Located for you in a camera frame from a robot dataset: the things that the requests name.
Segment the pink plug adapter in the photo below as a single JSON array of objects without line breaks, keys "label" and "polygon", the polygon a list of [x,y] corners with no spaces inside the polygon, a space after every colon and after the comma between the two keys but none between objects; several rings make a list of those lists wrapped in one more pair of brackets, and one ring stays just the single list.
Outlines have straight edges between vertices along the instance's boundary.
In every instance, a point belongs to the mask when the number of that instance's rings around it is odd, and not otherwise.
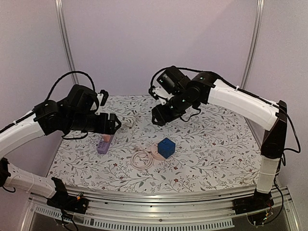
[{"label": "pink plug adapter", "polygon": [[103,142],[109,142],[111,140],[111,135],[103,134],[102,140]]}]

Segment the purple power strip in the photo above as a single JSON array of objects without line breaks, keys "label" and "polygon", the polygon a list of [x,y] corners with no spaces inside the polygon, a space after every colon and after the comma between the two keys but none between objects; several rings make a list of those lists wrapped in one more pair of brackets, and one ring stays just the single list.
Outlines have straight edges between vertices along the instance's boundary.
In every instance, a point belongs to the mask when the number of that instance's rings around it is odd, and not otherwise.
[{"label": "purple power strip", "polygon": [[109,142],[103,142],[102,137],[101,137],[97,145],[97,152],[99,154],[107,154],[112,140],[113,140],[113,135],[111,135],[111,140]]}]

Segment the dark blue cube socket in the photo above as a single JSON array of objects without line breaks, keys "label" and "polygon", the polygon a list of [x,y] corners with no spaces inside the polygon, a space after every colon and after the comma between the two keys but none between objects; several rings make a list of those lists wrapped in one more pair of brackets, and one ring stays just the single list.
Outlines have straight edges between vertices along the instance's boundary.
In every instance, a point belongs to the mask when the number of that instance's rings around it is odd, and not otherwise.
[{"label": "dark blue cube socket", "polygon": [[175,147],[176,144],[172,140],[170,140],[169,138],[164,138],[158,143],[157,151],[162,157],[168,159],[174,154]]}]

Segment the pink round power socket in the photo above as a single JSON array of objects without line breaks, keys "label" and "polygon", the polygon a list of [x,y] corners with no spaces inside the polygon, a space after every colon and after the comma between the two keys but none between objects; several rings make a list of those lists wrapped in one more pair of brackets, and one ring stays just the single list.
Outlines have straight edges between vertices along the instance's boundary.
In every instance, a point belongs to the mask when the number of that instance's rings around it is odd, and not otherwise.
[{"label": "pink round power socket", "polygon": [[165,161],[165,158],[158,152],[157,144],[153,144],[150,149],[151,149],[152,156],[155,160]]}]

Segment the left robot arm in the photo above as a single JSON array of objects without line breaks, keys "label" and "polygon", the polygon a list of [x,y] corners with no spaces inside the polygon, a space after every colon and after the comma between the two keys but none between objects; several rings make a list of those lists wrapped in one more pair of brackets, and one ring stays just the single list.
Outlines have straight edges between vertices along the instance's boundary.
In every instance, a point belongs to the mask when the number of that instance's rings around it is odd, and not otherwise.
[{"label": "left robot arm", "polygon": [[28,114],[14,121],[0,133],[0,185],[52,198],[61,208],[71,205],[71,197],[60,179],[44,178],[24,171],[6,159],[6,155],[22,145],[56,131],[64,135],[71,131],[114,135],[121,127],[115,114],[100,111],[108,93],[75,84],[69,94],[56,102],[45,100]]}]

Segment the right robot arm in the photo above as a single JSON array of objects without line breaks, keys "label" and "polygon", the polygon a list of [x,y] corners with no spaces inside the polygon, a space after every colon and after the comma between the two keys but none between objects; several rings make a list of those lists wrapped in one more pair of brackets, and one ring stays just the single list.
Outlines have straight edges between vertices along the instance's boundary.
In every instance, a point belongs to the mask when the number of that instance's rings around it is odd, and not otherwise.
[{"label": "right robot arm", "polygon": [[181,118],[189,107],[212,104],[235,112],[265,131],[261,145],[261,166],[254,195],[249,206],[259,210],[270,197],[272,184],[283,155],[287,133],[287,106],[283,101],[269,102],[233,86],[220,75],[198,71],[193,79],[175,66],[155,74],[158,87],[151,85],[149,94],[160,104],[152,109],[152,123],[158,126]]}]

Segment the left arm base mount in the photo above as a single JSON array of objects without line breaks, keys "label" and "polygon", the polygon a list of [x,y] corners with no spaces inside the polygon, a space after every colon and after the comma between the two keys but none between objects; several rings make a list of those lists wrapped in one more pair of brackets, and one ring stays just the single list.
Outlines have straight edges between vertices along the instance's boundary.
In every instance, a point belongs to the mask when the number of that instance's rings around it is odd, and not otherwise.
[{"label": "left arm base mount", "polygon": [[55,177],[51,180],[55,184],[55,194],[51,198],[47,198],[47,205],[62,209],[65,211],[86,214],[89,200],[84,197],[83,192],[79,192],[76,196],[69,195],[64,183]]}]

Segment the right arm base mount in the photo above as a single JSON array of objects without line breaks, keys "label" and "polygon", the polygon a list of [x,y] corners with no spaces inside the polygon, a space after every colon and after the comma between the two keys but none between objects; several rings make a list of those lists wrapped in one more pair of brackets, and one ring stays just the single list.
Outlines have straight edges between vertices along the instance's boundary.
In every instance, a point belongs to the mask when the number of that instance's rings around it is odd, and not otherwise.
[{"label": "right arm base mount", "polygon": [[232,209],[237,215],[265,209],[273,205],[274,201],[271,192],[261,193],[257,190],[255,190],[251,196],[234,199],[232,201]]}]

